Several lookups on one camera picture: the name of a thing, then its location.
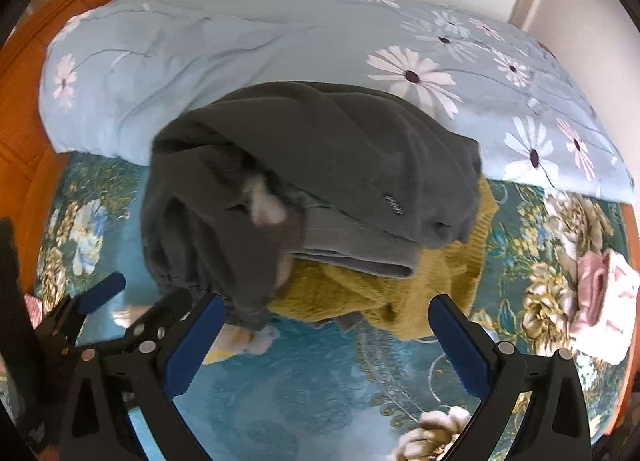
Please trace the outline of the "orange wooden bed frame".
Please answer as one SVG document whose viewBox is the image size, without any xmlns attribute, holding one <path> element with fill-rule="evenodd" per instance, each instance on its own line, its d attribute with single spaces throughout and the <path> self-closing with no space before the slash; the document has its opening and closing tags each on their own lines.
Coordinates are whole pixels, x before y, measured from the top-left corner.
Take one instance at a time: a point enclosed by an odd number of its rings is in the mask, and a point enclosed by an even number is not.
<svg viewBox="0 0 640 461">
<path fill-rule="evenodd" d="M 48 0 L 1 48 L 1 215 L 13 221 L 22 289 L 34 289 L 40 242 L 68 156 L 53 151 L 38 113 L 53 36 L 76 14 L 111 0 Z"/>
</svg>

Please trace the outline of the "dark grey sweatpants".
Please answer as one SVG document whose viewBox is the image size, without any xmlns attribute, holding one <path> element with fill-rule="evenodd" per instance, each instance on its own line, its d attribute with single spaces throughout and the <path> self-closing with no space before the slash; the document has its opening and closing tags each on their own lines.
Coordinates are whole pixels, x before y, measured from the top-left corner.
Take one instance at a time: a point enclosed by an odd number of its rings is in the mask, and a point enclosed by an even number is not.
<svg viewBox="0 0 640 461">
<path fill-rule="evenodd" d="M 394 95 L 250 86 L 155 137 L 145 266 L 160 291 L 217 294 L 229 322 L 257 330 L 295 259 L 407 279 L 422 250 L 467 240 L 480 176 L 476 141 Z"/>
</svg>

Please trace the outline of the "mustard yellow knit sweater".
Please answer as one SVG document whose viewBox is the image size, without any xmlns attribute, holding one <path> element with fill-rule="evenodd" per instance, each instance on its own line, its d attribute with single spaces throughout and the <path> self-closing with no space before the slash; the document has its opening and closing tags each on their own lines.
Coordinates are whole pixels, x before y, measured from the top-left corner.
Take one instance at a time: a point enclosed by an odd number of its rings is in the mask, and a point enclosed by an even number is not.
<svg viewBox="0 0 640 461">
<path fill-rule="evenodd" d="M 478 181 L 480 207 L 465 243 L 423 249 L 418 271 L 407 279 L 358 273 L 356 270 L 297 259 L 291 276 L 268 305 L 276 315 L 306 323 L 357 314 L 369 325 L 401 341 L 430 337 L 427 309 L 438 294 L 447 294 L 469 314 L 482 279 L 486 240 L 498 204 L 486 178 Z"/>
</svg>

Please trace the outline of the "pink folded garment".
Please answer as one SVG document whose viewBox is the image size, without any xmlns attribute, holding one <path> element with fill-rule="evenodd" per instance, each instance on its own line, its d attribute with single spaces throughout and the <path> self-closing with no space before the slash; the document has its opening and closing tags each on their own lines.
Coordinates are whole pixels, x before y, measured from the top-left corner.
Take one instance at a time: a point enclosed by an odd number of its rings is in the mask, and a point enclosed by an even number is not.
<svg viewBox="0 0 640 461">
<path fill-rule="evenodd" d="M 639 273 L 611 249 L 578 261 L 577 311 L 570 336 L 578 351 L 610 365 L 626 357 L 634 335 Z"/>
</svg>

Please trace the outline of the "teal floral bed blanket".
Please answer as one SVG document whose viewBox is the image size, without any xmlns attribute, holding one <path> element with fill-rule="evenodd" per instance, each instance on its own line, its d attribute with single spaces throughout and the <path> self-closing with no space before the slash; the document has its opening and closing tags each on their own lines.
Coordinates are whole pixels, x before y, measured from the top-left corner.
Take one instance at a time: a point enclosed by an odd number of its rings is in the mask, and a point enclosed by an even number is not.
<svg viewBox="0 0 640 461">
<path fill-rule="evenodd" d="M 56 187 L 37 266 L 44 306 L 114 271 L 127 280 L 88 319 L 85 342 L 117 337 L 116 309 L 157 300 L 140 242 L 146 176 L 117 158 L 76 154 Z M 572 284 L 560 255 L 596 245 L 626 253 L 623 209 L 508 182 L 493 182 L 491 192 L 498 210 L 471 318 L 524 353 L 550 353 L 567 344 L 560 311 Z M 423 412 L 476 406 L 435 340 L 281 318 L 272 333 L 264 353 L 203 367 L 177 399 L 217 460 L 382 460 Z"/>
</svg>

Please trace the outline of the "light blue floral quilt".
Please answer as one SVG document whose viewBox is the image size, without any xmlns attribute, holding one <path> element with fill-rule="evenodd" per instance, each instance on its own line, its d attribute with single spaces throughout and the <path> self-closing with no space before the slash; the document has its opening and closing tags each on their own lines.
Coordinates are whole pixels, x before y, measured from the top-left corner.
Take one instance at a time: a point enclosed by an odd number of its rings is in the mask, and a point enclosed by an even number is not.
<svg viewBox="0 0 640 461">
<path fill-rule="evenodd" d="M 179 114 L 285 80 L 405 99 L 476 140 L 491 179 L 634 199 L 585 94 L 533 36 L 415 0 L 112 0 L 53 37 L 38 112 L 56 151 L 144 165 Z"/>
</svg>

